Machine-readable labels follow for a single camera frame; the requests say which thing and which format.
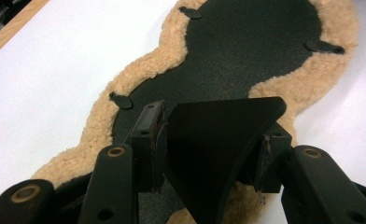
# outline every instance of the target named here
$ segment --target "fuzzy beige material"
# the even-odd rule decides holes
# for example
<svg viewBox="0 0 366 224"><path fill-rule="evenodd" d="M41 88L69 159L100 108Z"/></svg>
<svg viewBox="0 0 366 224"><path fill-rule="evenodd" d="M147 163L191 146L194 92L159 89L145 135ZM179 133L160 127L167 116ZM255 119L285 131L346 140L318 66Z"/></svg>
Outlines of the fuzzy beige material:
<svg viewBox="0 0 366 224"><path fill-rule="evenodd" d="M102 148L112 143L112 125L119 112L109 101L112 91L129 95L148 78L162 74L181 64L186 55L186 28L189 19L179 7L198 8L205 0L180 0L162 25L160 45L151 53L130 63L116 76L94 103L87 125L77 147L60 153L39 169L33 178L51 181L55 188L74 177L88 174ZM358 19L351 0L310 0L317 8L322 22L321 39L345 48L344 55L314 53L303 66L283 77L273 77L252 87L249 97L281 96L288 105L285 115L278 121L294 138L294 119L298 113L323 97L344 73L357 45ZM249 186L235 183L230 193L223 223L253 223L264 206L260 197ZM174 213L169 224L195 223L186 209Z"/></svg>

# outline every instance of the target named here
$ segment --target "white table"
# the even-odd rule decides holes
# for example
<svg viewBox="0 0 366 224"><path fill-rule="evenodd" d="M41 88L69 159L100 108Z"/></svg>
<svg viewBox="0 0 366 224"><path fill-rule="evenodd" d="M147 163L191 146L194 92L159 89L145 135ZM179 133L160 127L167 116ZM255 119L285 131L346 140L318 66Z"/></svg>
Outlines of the white table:
<svg viewBox="0 0 366 224"><path fill-rule="evenodd" d="M366 186L366 1L356 56L338 85L296 121ZM125 65L156 48L175 1L52 0L0 50L0 194L77 145L93 102ZM261 223L286 223L280 202Z"/></svg>

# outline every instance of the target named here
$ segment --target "black tab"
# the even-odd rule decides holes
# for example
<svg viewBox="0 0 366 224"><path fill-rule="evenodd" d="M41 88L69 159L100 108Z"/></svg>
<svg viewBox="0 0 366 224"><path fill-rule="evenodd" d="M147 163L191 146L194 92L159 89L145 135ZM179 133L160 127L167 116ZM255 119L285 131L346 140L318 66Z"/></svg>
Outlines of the black tab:
<svg viewBox="0 0 366 224"><path fill-rule="evenodd" d="M110 100L113 101L121 109L131 109L133 102L128 96L117 95L115 92L109 94Z"/></svg>
<svg viewBox="0 0 366 224"><path fill-rule="evenodd" d="M179 10L192 20L198 20L202 17L201 13L197 9L180 7Z"/></svg>
<svg viewBox="0 0 366 224"><path fill-rule="evenodd" d="M321 40L307 41L304 46L306 49L313 52L345 54L345 49L343 47L329 44L328 42Z"/></svg>

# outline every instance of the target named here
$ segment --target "fluffy tan edge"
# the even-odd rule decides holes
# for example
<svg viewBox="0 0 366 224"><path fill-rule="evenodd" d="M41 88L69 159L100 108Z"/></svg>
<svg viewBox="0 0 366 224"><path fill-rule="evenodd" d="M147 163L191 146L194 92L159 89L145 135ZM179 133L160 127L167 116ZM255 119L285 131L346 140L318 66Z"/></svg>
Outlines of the fluffy tan edge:
<svg viewBox="0 0 366 224"><path fill-rule="evenodd" d="M88 174L102 148L111 145L111 129L119 112L108 94L112 91L129 95L140 83L181 64L186 55L186 28L189 19L179 7L198 8L206 0L180 0L162 25L160 45L151 53L129 64L100 94L87 119L87 125L77 147L60 153L40 168L33 178L51 181L55 188L74 177ZM290 132L296 142L293 121L306 107L320 99L343 74L357 45L358 20L351 0L310 0L322 21L321 39L345 48L345 55L315 53L302 67L283 76L274 77L254 86L249 97L281 96L288 111L278 122ZM236 183L230 193L224 223L255 222L263 206L253 188ZM195 223L187 210L171 216L169 224Z"/></svg>

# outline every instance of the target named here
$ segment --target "wooden strip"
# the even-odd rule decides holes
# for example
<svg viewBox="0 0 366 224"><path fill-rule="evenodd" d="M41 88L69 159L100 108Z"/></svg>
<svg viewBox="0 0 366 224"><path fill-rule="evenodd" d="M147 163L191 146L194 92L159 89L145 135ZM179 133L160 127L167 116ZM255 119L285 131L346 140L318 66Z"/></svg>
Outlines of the wooden strip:
<svg viewBox="0 0 366 224"><path fill-rule="evenodd" d="M0 31L0 49L28 22L49 0L32 0Z"/></svg>

